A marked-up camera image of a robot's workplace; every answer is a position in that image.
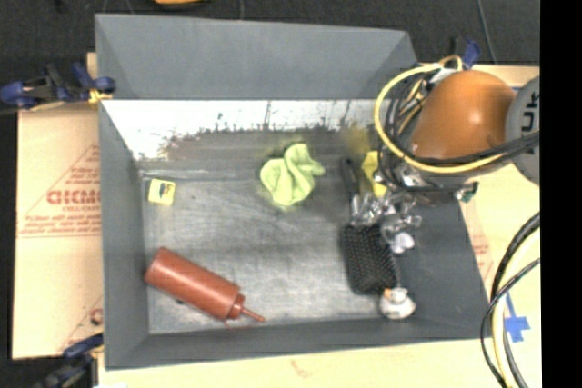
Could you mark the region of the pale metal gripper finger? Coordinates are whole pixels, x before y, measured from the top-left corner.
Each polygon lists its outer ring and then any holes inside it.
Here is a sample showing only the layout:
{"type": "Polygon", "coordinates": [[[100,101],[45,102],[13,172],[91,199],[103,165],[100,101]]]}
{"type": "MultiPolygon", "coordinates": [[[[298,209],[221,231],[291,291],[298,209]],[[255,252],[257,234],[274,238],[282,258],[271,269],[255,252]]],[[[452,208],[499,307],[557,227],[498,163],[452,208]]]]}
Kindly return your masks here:
{"type": "Polygon", "coordinates": [[[394,254],[402,254],[415,245],[410,233],[414,220],[413,215],[390,214],[381,222],[381,235],[394,254]]]}
{"type": "Polygon", "coordinates": [[[379,224],[386,217],[387,200],[374,194],[355,194],[350,200],[350,223],[353,226],[379,224]]]}

